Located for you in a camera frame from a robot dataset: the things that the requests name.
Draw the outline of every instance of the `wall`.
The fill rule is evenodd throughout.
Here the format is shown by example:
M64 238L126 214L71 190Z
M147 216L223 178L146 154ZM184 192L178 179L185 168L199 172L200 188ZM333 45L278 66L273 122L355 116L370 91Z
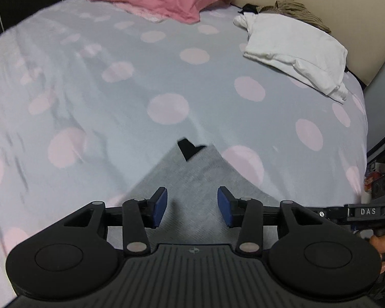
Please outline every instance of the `wall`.
M365 90L368 116L367 150L385 137L385 63Z

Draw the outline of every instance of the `blue gripper pad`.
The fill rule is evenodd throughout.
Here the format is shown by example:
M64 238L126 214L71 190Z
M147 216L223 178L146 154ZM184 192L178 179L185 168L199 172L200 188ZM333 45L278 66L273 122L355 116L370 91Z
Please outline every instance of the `blue gripper pad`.
M161 223L162 217L164 216L165 209L167 208L168 192L167 189L159 196L153 213L154 226L158 227Z
M225 224L228 227L231 227L232 226L231 205L229 203L229 200L223 193L221 187L219 187L217 191L217 202L218 202L218 208L221 211Z

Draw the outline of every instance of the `red object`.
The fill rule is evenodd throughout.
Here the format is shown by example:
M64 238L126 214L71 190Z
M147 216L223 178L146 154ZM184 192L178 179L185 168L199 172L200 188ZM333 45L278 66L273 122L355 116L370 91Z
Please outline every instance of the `red object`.
M372 190L372 182L376 179L380 178L382 174L378 171L370 172L364 180L364 189L366 192L370 192Z

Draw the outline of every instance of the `ribbed black surface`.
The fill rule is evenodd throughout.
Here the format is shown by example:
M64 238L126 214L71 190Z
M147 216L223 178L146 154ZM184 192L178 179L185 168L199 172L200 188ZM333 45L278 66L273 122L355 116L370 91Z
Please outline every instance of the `ribbed black surface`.
M19 297L11 308L375 308L363 297L318 303L279 287L257 259L235 255L229 246L162 244L143 258L131 258L106 287L69 302Z

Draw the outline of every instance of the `black fabric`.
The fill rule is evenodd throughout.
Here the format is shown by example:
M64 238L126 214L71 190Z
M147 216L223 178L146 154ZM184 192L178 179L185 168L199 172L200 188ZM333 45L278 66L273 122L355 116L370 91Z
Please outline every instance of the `black fabric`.
M200 150L207 147L204 145L194 146L191 142L189 142L187 139L181 139L177 142L179 149L184 155L184 158L186 161L188 161L190 158L192 158L195 154L197 154Z
M240 14L243 14L243 13L258 14L257 8L258 8L258 6L256 6L255 4L247 3L246 5L243 6L242 10L239 11L239 13Z
M364 90L367 87L367 85L364 82L362 82L361 79L353 73L353 71L351 71L350 69L348 69L348 71L353 76L355 76L355 78L358 80L359 84L361 85L361 89Z

